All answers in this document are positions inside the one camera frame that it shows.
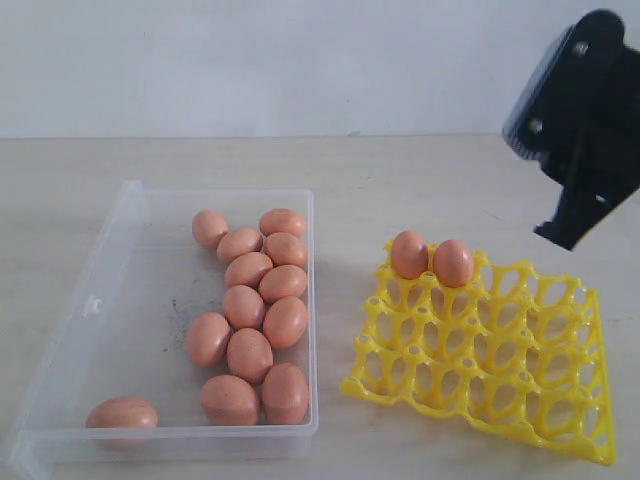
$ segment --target egg in tray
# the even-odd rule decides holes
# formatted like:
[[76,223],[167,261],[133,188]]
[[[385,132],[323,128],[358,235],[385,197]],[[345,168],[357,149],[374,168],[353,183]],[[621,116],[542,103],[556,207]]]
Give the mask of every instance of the egg in tray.
[[615,462],[597,291],[527,260],[494,265],[461,242],[427,246],[414,232],[385,249],[344,394]]

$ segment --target white wall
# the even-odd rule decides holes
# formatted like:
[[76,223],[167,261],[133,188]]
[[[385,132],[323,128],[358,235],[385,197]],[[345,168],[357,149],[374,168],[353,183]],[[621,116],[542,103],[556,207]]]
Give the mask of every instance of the white wall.
[[4,0],[0,137],[497,132],[546,46],[638,0]]

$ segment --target plastic egg tray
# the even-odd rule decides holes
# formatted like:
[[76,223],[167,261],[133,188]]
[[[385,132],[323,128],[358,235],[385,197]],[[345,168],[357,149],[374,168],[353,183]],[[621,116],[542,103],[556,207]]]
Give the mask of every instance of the plastic egg tray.
[[528,260],[474,258],[471,282],[451,289],[430,271],[405,280],[387,257],[342,392],[407,402],[436,418],[461,415],[478,430],[613,464],[597,291],[569,275],[542,276]]

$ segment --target table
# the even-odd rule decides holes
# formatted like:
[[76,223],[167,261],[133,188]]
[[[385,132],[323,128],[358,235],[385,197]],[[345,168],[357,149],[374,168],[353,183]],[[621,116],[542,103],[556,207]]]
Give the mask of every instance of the table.
[[[560,187],[497,136],[0,141],[0,439],[123,180],[151,188],[315,193],[320,429],[286,461],[73,465],[59,478],[632,478],[640,469],[640,205],[630,198],[571,253],[534,235]],[[496,263],[530,258],[600,290],[618,437],[601,467],[338,390],[386,240],[460,238]],[[12,478],[2,473],[2,478]]]

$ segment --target egg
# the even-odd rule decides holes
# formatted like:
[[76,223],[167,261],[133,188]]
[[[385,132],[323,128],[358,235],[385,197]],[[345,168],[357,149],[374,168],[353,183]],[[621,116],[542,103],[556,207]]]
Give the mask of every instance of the egg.
[[[155,428],[158,411],[151,402],[140,397],[115,397],[95,407],[85,422],[86,428]],[[96,440],[100,446],[110,448],[135,447],[145,439]]]
[[309,386],[302,371],[291,363],[269,370],[262,385],[262,404],[269,423],[300,423],[309,407]]
[[471,281],[474,269],[473,252],[458,240],[442,242],[433,254],[433,272],[446,287],[466,285]]
[[229,232],[227,221],[221,213],[214,210],[198,212],[191,222],[193,238],[205,248],[217,248],[227,232]]
[[427,244],[419,234],[410,230],[394,238],[390,258],[393,270],[408,280],[418,278],[429,266]]
[[222,297],[222,309],[235,328],[260,328],[264,320],[264,300],[246,285],[231,287]]
[[222,315],[203,313],[189,327],[187,353],[198,367],[213,367],[224,358],[230,338],[231,327]]
[[227,233],[218,244],[218,258],[224,263],[231,263],[240,255],[262,250],[262,235],[259,231],[243,227]]
[[287,232],[301,237],[307,230],[307,220],[289,208],[275,208],[260,218],[260,230],[266,236],[276,232]]
[[271,348],[287,348],[295,345],[307,328],[309,312],[297,297],[285,297],[271,305],[264,318],[262,331]]
[[228,287],[246,285],[258,288],[260,281],[272,268],[273,262],[264,253],[245,253],[227,267],[224,273],[224,283]]
[[233,375],[251,385],[260,385],[273,366],[271,345],[258,330],[242,328],[229,340],[227,364]]
[[295,235],[287,232],[272,233],[264,242],[264,252],[273,264],[307,266],[307,246]]
[[247,382],[233,375],[218,375],[200,390],[200,403],[215,425],[255,425],[260,420],[260,399]]
[[267,303],[284,297],[299,297],[307,289],[306,272],[295,265],[280,265],[270,270],[260,281],[258,291]]

